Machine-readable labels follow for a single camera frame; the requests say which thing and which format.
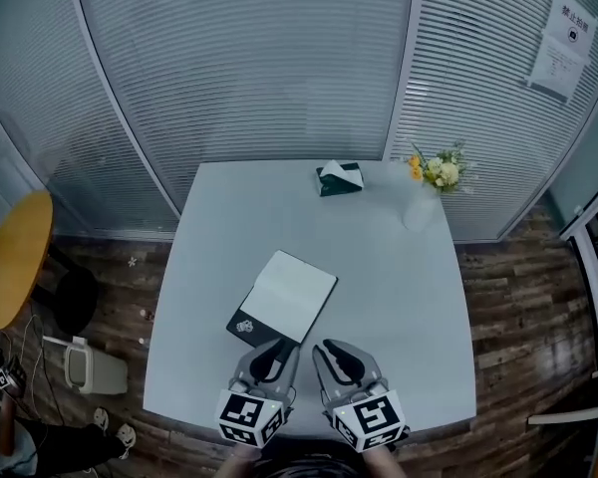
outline white table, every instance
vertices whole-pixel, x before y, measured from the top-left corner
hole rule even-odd
[[[404,165],[360,161],[363,191],[320,198],[315,168],[325,162],[201,166],[159,294],[145,409],[215,427],[219,391],[251,349],[226,324],[283,250],[339,278],[301,348],[283,432],[336,437],[311,358],[328,338],[374,356],[412,430],[475,416],[467,308],[441,205],[425,231],[411,232],[401,217],[418,185]]]

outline yellow round tabletop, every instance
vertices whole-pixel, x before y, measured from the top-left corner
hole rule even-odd
[[[26,304],[47,258],[53,204],[47,191],[20,200],[0,226],[0,330]]]

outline white flower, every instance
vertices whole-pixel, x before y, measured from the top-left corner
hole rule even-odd
[[[443,162],[440,157],[433,157],[428,161],[428,170],[432,175],[439,175],[441,173],[441,165]]]
[[[443,163],[441,165],[441,178],[449,185],[453,186],[458,182],[458,168],[453,163]]]

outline brown wood plank floor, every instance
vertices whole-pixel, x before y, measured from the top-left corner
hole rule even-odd
[[[67,423],[90,422],[102,405],[112,414],[112,428],[122,422],[135,426],[139,441],[131,457],[110,463],[116,477],[212,475],[229,453],[214,431],[142,410],[148,350],[138,338],[150,337],[152,323],[140,310],[155,310],[169,245],[67,239],[58,244],[101,285],[99,309],[84,336],[94,347],[125,359],[130,370],[127,395],[82,396],[64,383],[63,350],[47,344],[49,377]],[[529,427],[526,418],[588,382],[594,369],[592,323],[578,264],[542,206],[504,242],[457,246],[456,252],[471,324],[477,416],[412,434],[398,458],[410,476],[544,474],[546,464],[575,444],[582,425]],[[134,267],[128,264],[132,256],[138,259]],[[43,283],[53,283],[56,276],[45,270]],[[27,311],[8,331],[16,351],[28,319]],[[46,331],[52,331],[49,325]],[[30,330],[24,348],[29,373],[37,352]],[[59,422],[40,370],[34,393],[43,418]],[[100,472],[109,475],[102,466]]]

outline tissue box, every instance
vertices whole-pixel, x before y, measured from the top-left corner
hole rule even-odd
[[[342,195],[363,189],[363,173],[359,163],[339,165],[330,161],[323,168],[317,168],[319,196]]]

